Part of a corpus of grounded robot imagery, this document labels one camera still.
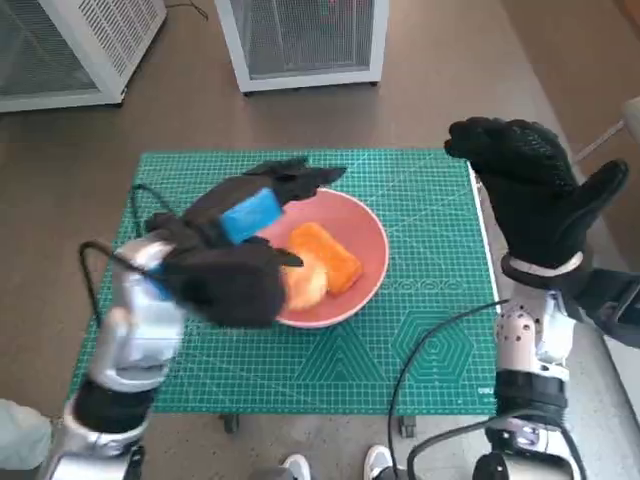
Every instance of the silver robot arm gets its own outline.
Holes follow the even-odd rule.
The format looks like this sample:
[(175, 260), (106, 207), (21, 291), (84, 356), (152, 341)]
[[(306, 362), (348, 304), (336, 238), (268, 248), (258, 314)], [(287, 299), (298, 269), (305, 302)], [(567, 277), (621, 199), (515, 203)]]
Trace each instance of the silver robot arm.
[[(172, 249), (153, 235), (117, 253), (153, 270)], [(185, 313), (142, 275), (114, 266), (113, 306), (89, 370), (65, 408), (40, 480), (135, 480), (155, 392), (182, 342)]]
[[(578, 268), (583, 254), (556, 270), (512, 258), (507, 261), (516, 272), (554, 279)], [(494, 329), (497, 415), (532, 409), (564, 422), (569, 382), (566, 362), (576, 321), (567, 313), (560, 291), (515, 283)], [(486, 435), (492, 452), (476, 464), (474, 480), (581, 479), (561, 431), (545, 417), (511, 418), (493, 424)]]

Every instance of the white cabinet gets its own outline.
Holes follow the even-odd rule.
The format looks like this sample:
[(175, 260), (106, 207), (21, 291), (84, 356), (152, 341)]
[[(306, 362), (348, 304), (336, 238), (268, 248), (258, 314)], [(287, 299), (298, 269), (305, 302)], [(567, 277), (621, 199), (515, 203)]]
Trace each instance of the white cabinet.
[(382, 76), (389, 0), (216, 0), (242, 92)]
[(116, 104), (163, 0), (0, 0), (0, 112)]

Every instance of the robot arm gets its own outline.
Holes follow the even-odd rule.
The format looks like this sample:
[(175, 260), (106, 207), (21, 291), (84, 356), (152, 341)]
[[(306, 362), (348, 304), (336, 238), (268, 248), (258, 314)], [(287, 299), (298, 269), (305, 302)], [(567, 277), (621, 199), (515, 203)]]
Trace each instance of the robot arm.
[[(276, 221), (287, 202), (313, 196), (344, 171), (309, 168), (305, 158), (266, 162), (225, 180), (180, 218), (154, 215), (149, 234), (116, 252), (125, 262), (114, 265), (113, 304), (40, 480), (140, 478), (149, 412), (183, 338), (181, 305), (216, 324), (270, 325), (284, 300), (280, 265), (300, 260), (253, 235)], [(226, 281), (233, 272), (242, 278)], [(243, 303), (249, 308), (238, 308)]]
[[(118, 253), (153, 270), (171, 249), (148, 235)], [(114, 266), (113, 294), (89, 370), (65, 406), (39, 472), (42, 480), (139, 478), (140, 441), (155, 394), (180, 348), (185, 312), (158, 285), (119, 266)]]
[[(622, 189), (628, 167), (605, 164), (578, 185), (558, 137), (523, 120), (470, 118), (450, 127), (448, 153), (471, 164), (489, 195), (516, 282), (495, 324), (497, 415), (486, 429), (492, 452), (474, 479), (580, 478), (563, 438), (566, 360), (582, 309), (604, 334), (640, 348), (636, 275), (593, 269), (586, 232)], [(511, 412), (530, 409), (539, 414)]]

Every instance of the mesh panel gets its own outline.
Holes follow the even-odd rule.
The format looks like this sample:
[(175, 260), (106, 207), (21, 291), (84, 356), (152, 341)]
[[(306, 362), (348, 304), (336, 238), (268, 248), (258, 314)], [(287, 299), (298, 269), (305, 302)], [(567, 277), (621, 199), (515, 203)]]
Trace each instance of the mesh panel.
[(151, 0), (83, 0), (80, 12), (120, 76), (158, 16)]
[(374, 0), (232, 0), (252, 78), (369, 67)]
[(0, 0), (0, 97), (95, 89), (37, 0)]

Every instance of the person's foot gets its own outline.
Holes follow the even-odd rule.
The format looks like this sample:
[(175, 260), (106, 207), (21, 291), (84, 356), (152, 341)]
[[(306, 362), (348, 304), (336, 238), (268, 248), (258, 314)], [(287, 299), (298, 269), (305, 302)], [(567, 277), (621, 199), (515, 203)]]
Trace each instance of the person's foot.
[(385, 468), (393, 466), (391, 452), (387, 447), (375, 445), (369, 449), (364, 460), (364, 480), (374, 480)]
[(284, 461), (282, 466), (291, 470), (296, 480), (311, 480), (311, 467), (309, 467), (309, 462), (302, 455), (291, 455)]

